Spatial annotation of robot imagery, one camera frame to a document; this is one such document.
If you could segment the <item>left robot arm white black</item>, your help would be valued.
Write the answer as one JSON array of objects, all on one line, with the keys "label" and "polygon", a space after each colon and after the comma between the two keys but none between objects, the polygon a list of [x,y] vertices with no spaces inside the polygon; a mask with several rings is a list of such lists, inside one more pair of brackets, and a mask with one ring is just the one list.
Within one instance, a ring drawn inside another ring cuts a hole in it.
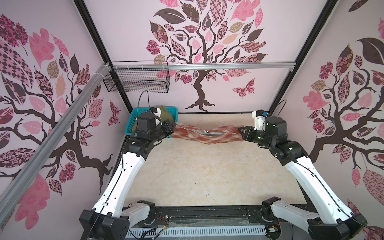
[{"label": "left robot arm white black", "polygon": [[80,216],[83,240],[123,240],[131,227],[140,222],[151,224],[155,220],[154,203],[141,200],[125,208],[124,202],[155,143],[174,132],[176,123],[162,121],[161,113],[160,108],[150,108],[138,116],[137,128],[127,141],[112,180],[93,208],[84,210]]}]

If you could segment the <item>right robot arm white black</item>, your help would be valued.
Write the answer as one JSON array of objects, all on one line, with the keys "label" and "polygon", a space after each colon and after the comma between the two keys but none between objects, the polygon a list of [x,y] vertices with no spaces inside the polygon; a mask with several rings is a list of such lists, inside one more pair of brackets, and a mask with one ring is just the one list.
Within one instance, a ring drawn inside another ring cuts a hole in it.
[{"label": "right robot arm white black", "polygon": [[272,197],[262,203],[262,218],[268,222],[286,220],[313,240],[350,240],[360,233],[368,224],[366,218],[353,213],[321,177],[304,148],[288,140],[286,121],[263,110],[254,111],[252,117],[253,127],[238,129],[243,140],[268,149],[296,178],[316,209],[309,212]]}]

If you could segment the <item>red plaid skirt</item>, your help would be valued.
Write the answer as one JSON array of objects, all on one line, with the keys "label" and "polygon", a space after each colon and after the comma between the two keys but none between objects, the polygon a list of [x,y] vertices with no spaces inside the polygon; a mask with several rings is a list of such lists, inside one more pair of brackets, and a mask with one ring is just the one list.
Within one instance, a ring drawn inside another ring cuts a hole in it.
[{"label": "red plaid skirt", "polygon": [[195,141],[206,145],[241,142],[242,135],[237,126],[222,126],[216,129],[205,130],[191,125],[177,123],[172,138]]}]

